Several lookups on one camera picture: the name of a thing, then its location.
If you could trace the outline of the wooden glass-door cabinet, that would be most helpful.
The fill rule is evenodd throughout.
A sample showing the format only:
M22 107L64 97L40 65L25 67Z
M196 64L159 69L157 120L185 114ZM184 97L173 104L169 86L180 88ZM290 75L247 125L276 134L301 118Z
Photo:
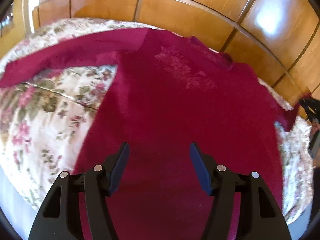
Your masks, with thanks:
M1 20L1 57L31 33L29 0L14 0Z

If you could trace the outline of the wooden wardrobe panelling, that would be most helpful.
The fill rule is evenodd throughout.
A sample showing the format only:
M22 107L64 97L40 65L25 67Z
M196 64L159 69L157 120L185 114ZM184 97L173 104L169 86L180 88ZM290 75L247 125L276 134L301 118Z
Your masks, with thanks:
M319 98L319 17L308 0L39 0L31 16L35 28L91 17L196 36L249 64L288 102Z

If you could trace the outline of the floral bedspread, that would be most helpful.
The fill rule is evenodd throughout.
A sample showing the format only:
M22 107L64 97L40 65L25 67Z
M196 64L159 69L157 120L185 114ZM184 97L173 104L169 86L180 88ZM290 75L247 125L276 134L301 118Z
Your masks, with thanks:
M98 18L58 20L14 46L1 59L1 72L7 63L63 40L102 31L145 27L159 29L147 24ZM47 70L25 83L1 88L1 168L18 197L23 198L22 204L38 211L62 168L73 172L87 132L116 71L116 66ZM283 215L290 224L313 199L312 161L306 152L310 125L300 116L289 132L279 123L274 125L284 172ZM201 191L197 181L193 182L196 192L191 193L198 194L192 197L191 204L179 189L173 193L158 190L128 194L141 197L146 194L145 198L160 211L168 211L170 206L177 207L179 212L186 211L187 207L208 211L210 198ZM142 200L142 204L147 204L147 200Z

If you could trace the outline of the crimson red sweater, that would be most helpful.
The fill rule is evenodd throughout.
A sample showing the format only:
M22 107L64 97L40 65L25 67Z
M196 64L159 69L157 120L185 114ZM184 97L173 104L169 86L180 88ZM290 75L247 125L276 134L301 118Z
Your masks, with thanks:
M120 239L201 237L211 199L191 163L192 142L233 172L258 172L282 204L274 124L290 130L296 110L283 109L250 66L195 37L149 28L85 35L8 63L1 86L45 69L103 65L115 65L116 76L74 171L85 172L129 144L120 189L108 201Z

